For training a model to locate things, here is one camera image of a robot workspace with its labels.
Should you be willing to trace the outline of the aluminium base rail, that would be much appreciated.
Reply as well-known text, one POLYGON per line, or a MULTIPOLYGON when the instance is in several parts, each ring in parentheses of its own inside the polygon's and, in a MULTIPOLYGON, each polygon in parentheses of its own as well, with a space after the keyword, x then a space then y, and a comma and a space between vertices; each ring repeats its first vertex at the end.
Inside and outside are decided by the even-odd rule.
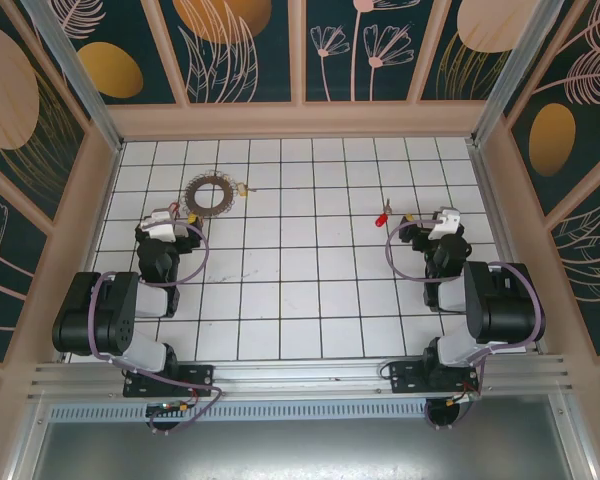
MULTIPOLYGON (((379 376, 381 359, 223 361, 212 382, 227 400, 314 400, 388 397, 379 376)), ((121 401, 124 377, 105 363, 41 364, 27 391, 29 400, 121 401)), ((494 355, 482 382, 486 396, 568 392, 575 383, 558 355, 494 355)))

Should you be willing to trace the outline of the aluminium side rail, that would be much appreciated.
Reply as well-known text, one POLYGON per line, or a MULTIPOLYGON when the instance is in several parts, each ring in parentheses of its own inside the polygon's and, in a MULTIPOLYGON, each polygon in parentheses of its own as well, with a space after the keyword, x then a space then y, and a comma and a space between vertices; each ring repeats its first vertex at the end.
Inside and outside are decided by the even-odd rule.
POLYGON ((564 282, 535 195, 507 149, 489 150, 469 142, 468 151, 499 258, 525 264, 539 294, 546 315, 542 350, 565 354, 563 328, 569 324, 569 308, 561 304, 564 282))

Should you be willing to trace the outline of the small circuit board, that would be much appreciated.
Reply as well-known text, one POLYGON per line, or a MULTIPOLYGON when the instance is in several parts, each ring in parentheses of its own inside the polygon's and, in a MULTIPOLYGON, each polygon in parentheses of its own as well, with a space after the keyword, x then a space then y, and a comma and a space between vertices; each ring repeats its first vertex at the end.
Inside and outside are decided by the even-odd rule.
POLYGON ((179 417, 191 407, 190 403, 183 401, 150 403, 146 407, 146 417, 179 417))

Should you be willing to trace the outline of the beaded bracelet chain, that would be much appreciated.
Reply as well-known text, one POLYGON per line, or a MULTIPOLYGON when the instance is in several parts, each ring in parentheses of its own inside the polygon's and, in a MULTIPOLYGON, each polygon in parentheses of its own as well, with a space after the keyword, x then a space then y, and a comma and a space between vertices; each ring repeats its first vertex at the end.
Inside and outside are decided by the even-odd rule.
POLYGON ((182 202, 189 214, 202 218, 213 218, 230 211, 237 195, 237 183, 230 176, 218 170, 209 170, 187 183, 182 202), (207 186, 217 187, 220 190, 220 201, 217 204, 203 206, 196 199, 196 194, 207 186))

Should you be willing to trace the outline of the aluminium corner post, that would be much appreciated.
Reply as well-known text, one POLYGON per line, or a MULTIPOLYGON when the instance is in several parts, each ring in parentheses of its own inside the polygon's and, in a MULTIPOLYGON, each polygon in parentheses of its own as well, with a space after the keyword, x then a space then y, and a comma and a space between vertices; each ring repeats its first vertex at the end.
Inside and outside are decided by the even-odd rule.
POLYGON ((469 145, 472 148, 479 149, 488 139, 516 89, 523 84, 523 78, 532 70, 531 66, 551 29, 561 24, 558 18, 565 9, 565 3, 572 1, 538 0, 471 132, 469 145))
POLYGON ((52 8, 46 0, 22 0, 22 4, 32 21, 39 27, 42 38, 47 43, 54 58, 64 69, 68 81, 73 85, 82 104, 86 107, 107 144, 115 153, 119 153, 122 137, 76 50, 58 23, 52 8))

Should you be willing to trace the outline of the grey metal panel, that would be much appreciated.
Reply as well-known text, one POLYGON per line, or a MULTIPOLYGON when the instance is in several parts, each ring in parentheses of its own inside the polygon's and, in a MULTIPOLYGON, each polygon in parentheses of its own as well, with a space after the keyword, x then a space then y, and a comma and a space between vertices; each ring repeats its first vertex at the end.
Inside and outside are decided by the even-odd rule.
POLYGON ((137 424, 53 424, 33 480, 589 480, 554 428, 472 419, 200 423, 167 437, 137 424))

